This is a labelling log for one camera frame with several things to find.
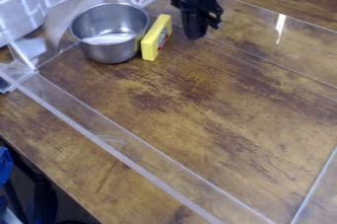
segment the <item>stainless steel bowl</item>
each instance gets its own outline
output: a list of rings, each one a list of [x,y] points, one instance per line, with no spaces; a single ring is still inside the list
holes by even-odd
[[[136,56],[148,26],[144,9],[124,3],[104,3],[73,19],[71,32],[85,57],[101,63],[120,63]]]

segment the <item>wooden tabletop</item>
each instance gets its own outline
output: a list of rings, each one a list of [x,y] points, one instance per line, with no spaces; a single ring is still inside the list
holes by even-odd
[[[242,1],[337,30],[336,0]],[[213,40],[188,43],[179,29],[155,63],[100,65],[75,47],[41,74],[289,222],[337,144],[334,90]],[[0,114],[5,141],[103,223],[205,223],[24,94],[0,97]]]

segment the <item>robotic arm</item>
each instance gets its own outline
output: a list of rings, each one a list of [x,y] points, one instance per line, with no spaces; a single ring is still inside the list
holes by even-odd
[[[171,0],[171,4],[180,9],[184,32],[191,40],[205,36],[208,26],[221,29],[224,9],[216,0]]]

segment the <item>clear acrylic enclosure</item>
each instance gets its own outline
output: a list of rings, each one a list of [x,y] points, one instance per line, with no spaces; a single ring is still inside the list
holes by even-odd
[[[103,2],[172,15],[156,62],[84,58],[68,27]],[[306,223],[316,193],[333,205],[326,191],[306,194],[329,182],[317,177],[337,145],[337,33],[219,3],[223,30],[192,42],[169,0],[65,1],[25,36],[3,31],[13,56],[0,64],[3,92],[24,92],[209,223]]]

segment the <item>wooden table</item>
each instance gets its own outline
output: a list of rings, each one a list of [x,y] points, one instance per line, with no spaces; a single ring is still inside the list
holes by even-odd
[[[337,0],[242,1],[337,30]],[[117,66],[77,60],[81,54],[71,50],[41,73],[288,223],[337,144],[337,107],[325,98],[334,90],[231,47],[209,50],[219,46],[213,41],[184,45],[176,35],[153,64],[135,59]],[[318,92],[276,78],[276,72]],[[24,94],[0,97],[0,114],[5,141],[103,223],[205,223]]]

